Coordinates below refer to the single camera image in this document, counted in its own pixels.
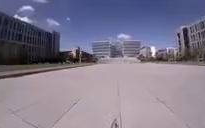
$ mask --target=white cloud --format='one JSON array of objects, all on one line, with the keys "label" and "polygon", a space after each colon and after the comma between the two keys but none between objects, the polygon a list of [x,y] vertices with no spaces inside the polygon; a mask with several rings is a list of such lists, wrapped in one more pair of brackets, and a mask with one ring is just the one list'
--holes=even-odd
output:
[{"label": "white cloud", "polygon": [[37,2],[37,3],[48,3],[47,0],[33,0],[33,2]]},{"label": "white cloud", "polygon": [[57,21],[55,21],[54,19],[51,19],[51,18],[47,18],[46,22],[48,23],[49,27],[61,26],[60,23],[58,23]]},{"label": "white cloud", "polygon": [[66,17],[66,20],[70,21],[71,19],[69,17]]},{"label": "white cloud", "polygon": [[123,39],[123,40],[129,40],[132,37],[130,35],[127,35],[127,34],[124,34],[124,33],[120,33],[120,34],[117,35],[117,38],[118,39]]},{"label": "white cloud", "polygon": [[33,23],[33,21],[32,21],[30,18],[26,17],[26,16],[21,17],[21,16],[15,14],[15,15],[14,15],[14,18],[19,19],[19,20],[24,21],[24,22],[27,22],[27,23],[29,23],[29,24],[32,24],[32,23]]},{"label": "white cloud", "polygon": [[24,5],[24,6],[20,7],[17,12],[24,12],[24,11],[34,12],[35,9],[32,6],[30,6],[30,5]]}]

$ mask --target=building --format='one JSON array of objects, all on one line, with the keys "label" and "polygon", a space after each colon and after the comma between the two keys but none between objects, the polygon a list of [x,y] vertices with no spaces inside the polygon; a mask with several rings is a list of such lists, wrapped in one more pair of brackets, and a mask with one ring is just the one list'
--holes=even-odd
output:
[{"label": "building", "polygon": [[0,12],[0,64],[45,61],[59,54],[60,36]]},{"label": "building", "polygon": [[175,60],[177,55],[176,48],[168,47],[164,49],[159,49],[156,52],[156,58],[157,60]]},{"label": "building", "polygon": [[177,32],[177,51],[179,57],[190,57],[189,31],[186,26],[182,26]]},{"label": "building", "polygon": [[60,59],[65,62],[85,63],[94,62],[93,54],[80,50],[80,47],[68,51],[61,51],[59,53]]},{"label": "building", "polygon": [[187,52],[185,51],[187,51],[188,49],[189,52],[192,54],[192,56],[194,54],[200,54],[200,53],[195,53],[195,51],[205,52],[205,16],[187,25],[186,27],[182,27],[182,28],[183,31],[177,33],[177,36],[179,36],[181,41],[183,41],[183,43],[181,42],[180,44],[178,42],[177,45],[179,54],[181,55],[187,54]]},{"label": "building", "polygon": [[111,57],[112,58],[123,57],[122,44],[120,42],[114,42],[111,44]]},{"label": "building", "polygon": [[124,57],[138,57],[140,51],[140,41],[125,40],[122,41],[122,54]]},{"label": "building", "polygon": [[95,41],[92,44],[93,54],[97,58],[111,56],[111,41]]},{"label": "building", "polygon": [[154,46],[144,46],[140,49],[139,56],[143,58],[155,58],[156,48]]}]

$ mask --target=pavement joint line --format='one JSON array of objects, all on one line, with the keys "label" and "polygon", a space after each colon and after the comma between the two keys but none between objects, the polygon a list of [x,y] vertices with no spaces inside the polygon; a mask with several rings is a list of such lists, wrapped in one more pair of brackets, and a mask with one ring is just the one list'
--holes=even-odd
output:
[{"label": "pavement joint line", "polygon": [[118,103],[119,103],[119,116],[120,116],[120,128],[122,128],[122,114],[121,114],[121,94],[120,94],[120,84],[117,81],[117,94],[118,94]]},{"label": "pavement joint line", "polygon": [[163,104],[169,111],[174,113],[174,111],[162,100],[160,100],[158,97],[156,97],[157,101],[159,101],[161,104]]},{"label": "pavement joint line", "polygon": [[1,101],[0,101],[0,104],[5,108],[7,109],[9,112],[11,112],[12,115],[14,115],[17,119],[21,120],[22,122],[26,123],[27,125],[30,125],[31,127],[34,127],[34,128],[38,128],[37,126],[27,122],[25,119],[21,119],[19,116],[17,116],[13,110],[11,110],[10,108],[7,108]]},{"label": "pavement joint line", "polygon": [[149,90],[148,88],[146,88],[146,90],[150,93],[150,95],[152,95],[153,97],[156,98],[156,100],[158,101],[157,103],[163,104],[163,105],[164,105],[180,122],[182,122],[187,128],[192,128],[192,127],[189,126],[189,124],[185,123],[182,119],[180,119],[180,118],[174,113],[174,111],[173,111],[168,105],[166,105],[166,104],[164,103],[164,101],[162,101],[160,98],[154,96],[154,95],[152,94],[152,92],[150,92],[150,90]]},{"label": "pavement joint line", "polygon": [[29,107],[31,107],[31,106],[37,104],[37,103],[39,103],[39,101],[33,102],[33,103],[29,104],[29,105],[26,105],[26,106],[24,106],[24,107],[22,107],[22,108],[20,108],[20,109],[18,109],[18,110],[13,111],[12,113],[15,114],[15,113],[17,113],[17,112],[19,112],[19,111],[21,111],[21,110],[25,110],[25,109],[27,109],[27,108],[29,108]]},{"label": "pavement joint line", "polygon": [[80,100],[81,100],[81,98],[78,99],[67,111],[65,111],[65,112],[55,121],[55,123],[52,125],[51,128],[53,128],[53,127],[55,126],[55,124],[57,124],[57,123],[62,119],[62,117],[64,117],[74,106],[76,106],[76,105],[79,103]]},{"label": "pavement joint line", "polygon": [[32,124],[32,123],[30,123],[30,122],[28,122],[28,121],[26,121],[26,120],[24,120],[24,119],[22,119],[22,121],[23,121],[24,123],[26,123],[26,124],[28,124],[28,125],[34,127],[34,128],[39,128],[38,126],[35,126],[34,124]]}]

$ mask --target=concrete plaza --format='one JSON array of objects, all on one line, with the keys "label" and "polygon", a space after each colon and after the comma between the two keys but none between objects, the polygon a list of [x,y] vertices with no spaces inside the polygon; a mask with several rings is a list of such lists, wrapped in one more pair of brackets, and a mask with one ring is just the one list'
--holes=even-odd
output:
[{"label": "concrete plaza", "polygon": [[98,64],[0,80],[0,128],[205,128],[205,67]]}]

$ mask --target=blue sky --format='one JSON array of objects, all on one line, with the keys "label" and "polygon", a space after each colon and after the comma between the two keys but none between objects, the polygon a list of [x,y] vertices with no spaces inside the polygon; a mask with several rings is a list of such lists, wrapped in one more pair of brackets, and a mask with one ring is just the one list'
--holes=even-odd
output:
[{"label": "blue sky", "polygon": [[0,0],[0,11],[61,33],[61,49],[132,38],[175,46],[176,29],[205,15],[205,0]]}]

